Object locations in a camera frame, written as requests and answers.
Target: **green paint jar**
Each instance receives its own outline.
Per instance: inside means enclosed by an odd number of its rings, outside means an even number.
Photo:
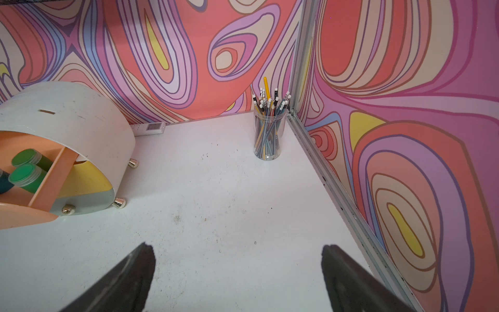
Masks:
[[[0,194],[5,193],[10,190],[14,184],[8,181],[9,174],[4,170],[0,169]]]
[[[30,193],[36,193],[47,172],[33,164],[17,167],[8,177],[9,182],[19,186]]]
[[[33,164],[45,171],[48,171],[52,166],[52,161],[43,156],[37,150],[28,148],[23,150],[22,152],[17,153],[17,155],[12,158],[12,165],[14,167],[19,167],[24,164]]]

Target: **green jar lid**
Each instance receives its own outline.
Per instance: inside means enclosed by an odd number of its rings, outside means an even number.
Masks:
[[[25,186],[36,180],[41,173],[41,169],[33,164],[25,164],[17,167],[14,172],[12,172],[8,180],[12,184],[17,186]]]
[[[36,157],[37,154],[38,152],[32,148],[25,149],[22,152],[19,152],[17,155],[15,155],[14,158],[12,158],[12,165],[14,167],[19,167],[22,164],[27,164],[34,157]]]

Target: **round storage organizer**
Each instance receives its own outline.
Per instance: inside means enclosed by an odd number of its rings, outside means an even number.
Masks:
[[[0,194],[0,229],[109,207],[134,147],[126,118],[89,87],[53,81],[21,91],[0,105],[0,169],[12,173],[12,158],[25,149],[53,164],[34,194]]]

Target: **psychedelic patterned wall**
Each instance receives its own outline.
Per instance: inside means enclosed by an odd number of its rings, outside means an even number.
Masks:
[[[85,84],[130,123],[251,109],[287,91],[301,0],[65,0],[0,6],[0,101],[40,81]]]
[[[499,311],[499,2],[318,6],[310,136],[427,312]]]

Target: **clear plastic cup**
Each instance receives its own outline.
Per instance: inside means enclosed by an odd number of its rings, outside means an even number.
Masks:
[[[281,144],[279,140],[286,124],[286,111],[277,116],[265,116],[257,109],[254,112],[254,154],[263,160],[273,160],[279,157]]]

